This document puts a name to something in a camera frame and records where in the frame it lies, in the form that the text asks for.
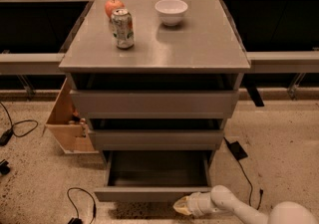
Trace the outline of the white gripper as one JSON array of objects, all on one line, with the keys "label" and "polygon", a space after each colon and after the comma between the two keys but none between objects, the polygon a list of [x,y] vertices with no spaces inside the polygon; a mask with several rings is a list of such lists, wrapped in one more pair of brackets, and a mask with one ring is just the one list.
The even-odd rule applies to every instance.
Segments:
[{"label": "white gripper", "polygon": [[173,209],[182,215],[193,215],[196,217],[204,216],[211,213],[210,193],[195,192],[188,197],[183,196],[174,205]]}]

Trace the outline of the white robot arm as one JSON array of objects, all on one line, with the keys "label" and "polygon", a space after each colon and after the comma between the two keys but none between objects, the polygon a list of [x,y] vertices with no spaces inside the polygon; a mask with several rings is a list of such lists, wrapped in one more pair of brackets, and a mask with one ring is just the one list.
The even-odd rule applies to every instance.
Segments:
[{"label": "white robot arm", "polygon": [[239,200],[223,185],[216,185],[209,192],[193,192],[183,196],[173,205],[173,209],[194,217],[231,213],[243,224],[319,224],[318,219],[298,203],[280,202],[266,214]]}]

